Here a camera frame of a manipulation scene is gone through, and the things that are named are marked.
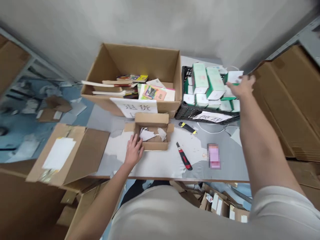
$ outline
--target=hand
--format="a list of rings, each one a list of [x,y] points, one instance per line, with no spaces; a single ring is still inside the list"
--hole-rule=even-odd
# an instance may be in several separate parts
[[[141,159],[144,147],[141,147],[142,139],[137,142],[138,134],[131,135],[127,145],[127,154],[124,164],[128,164],[130,167],[134,167]]]
[[[253,91],[252,85],[256,81],[256,77],[254,75],[251,75],[250,77],[248,75],[243,75],[239,78],[242,79],[239,85],[233,85],[232,83],[227,82],[228,87],[237,98],[251,94]]]

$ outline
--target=black pants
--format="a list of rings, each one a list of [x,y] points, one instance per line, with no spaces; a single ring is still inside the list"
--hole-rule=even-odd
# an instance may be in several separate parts
[[[128,202],[129,200],[131,200],[132,198],[138,196],[139,194],[143,193],[143,188],[142,185],[146,182],[146,180],[139,180],[137,179],[134,184],[129,188],[129,190],[126,192],[126,194],[123,196],[123,200],[121,202],[120,207]],[[162,181],[162,180],[154,180],[153,183],[150,185],[149,188],[155,187],[155,186],[159,186],[159,185],[169,185],[170,183],[169,181]]]

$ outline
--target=gray wall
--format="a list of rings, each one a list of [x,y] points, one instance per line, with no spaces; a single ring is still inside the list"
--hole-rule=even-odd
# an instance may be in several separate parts
[[[252,69],[315,11],[315,0],[0,0],[0,25],[84,80],[101,42],[180,49]]]

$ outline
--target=smartphone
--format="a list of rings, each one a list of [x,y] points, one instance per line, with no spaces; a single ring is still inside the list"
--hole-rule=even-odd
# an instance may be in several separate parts
[[[221,169],[218,144],[208,143],[207,158],[208,158],[210,169]]]

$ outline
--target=handwritten sign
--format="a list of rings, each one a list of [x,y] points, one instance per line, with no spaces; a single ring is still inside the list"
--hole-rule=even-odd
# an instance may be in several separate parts
[[[125,98],[110,98],[110,100],[117,105],[126,118],[135,118],[138,112],[158,113],[157,101],[155,100]]]
[[[203,111],[199,115],[193,117],[193,119],[204,119],[207,121],[219,123],[219,122],[225,121],[225,120],[232,118],[232,117],[233,116],[224,115],[221,113],[211,113],[211,112]]]

